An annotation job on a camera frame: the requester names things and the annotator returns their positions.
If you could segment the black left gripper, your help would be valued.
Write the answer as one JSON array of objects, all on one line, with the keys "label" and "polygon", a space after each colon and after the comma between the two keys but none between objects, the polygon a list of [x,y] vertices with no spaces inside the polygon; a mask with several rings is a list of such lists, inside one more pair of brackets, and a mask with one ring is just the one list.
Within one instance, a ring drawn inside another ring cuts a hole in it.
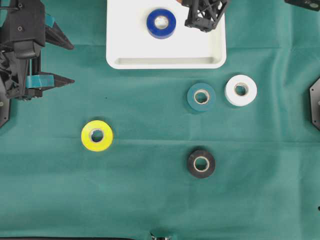
[{"label": "black left gripper", "polygon": [[229,3],[229,0],[182,0],[181,5],[188,8],[184,25],[205,33],[215,30]]}]

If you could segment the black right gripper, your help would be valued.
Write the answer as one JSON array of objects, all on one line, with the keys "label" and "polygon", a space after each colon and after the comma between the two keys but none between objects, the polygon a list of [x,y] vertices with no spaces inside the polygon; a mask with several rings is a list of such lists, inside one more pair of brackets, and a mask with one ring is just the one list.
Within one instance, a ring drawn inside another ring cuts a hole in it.
[{"label": "black right gripper", "polygon": [[[53,16],[45,14],[45,41],[67,50],[73,50],[74,45],[60,29]],[[39,59],[41,46],[34,41],[19,41],[12,48],[0,50],[0,78],[7,99],[29,101],[41,98],[42,91],[60,88],[73,84],[75,81],[57,74],[40,72],[30,73],[30,60]]]}]

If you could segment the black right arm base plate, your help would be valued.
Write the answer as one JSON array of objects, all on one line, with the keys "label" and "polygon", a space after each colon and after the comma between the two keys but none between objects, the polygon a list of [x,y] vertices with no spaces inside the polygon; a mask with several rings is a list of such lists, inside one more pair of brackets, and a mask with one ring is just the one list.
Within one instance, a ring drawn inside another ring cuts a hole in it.
[{"label": "black right arm base plate", "polygon": [[0,96],[0,128],[10,119],[10,104],[5,95]]}]

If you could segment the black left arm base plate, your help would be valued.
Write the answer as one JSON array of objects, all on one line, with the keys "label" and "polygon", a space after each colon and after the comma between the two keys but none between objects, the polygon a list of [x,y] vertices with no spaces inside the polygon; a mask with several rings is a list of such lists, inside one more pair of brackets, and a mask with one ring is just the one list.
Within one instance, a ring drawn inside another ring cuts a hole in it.
[{"label": "black left arm base plate", "polygon": [[320,130],[320,78],[309,88],[311,122]]}]

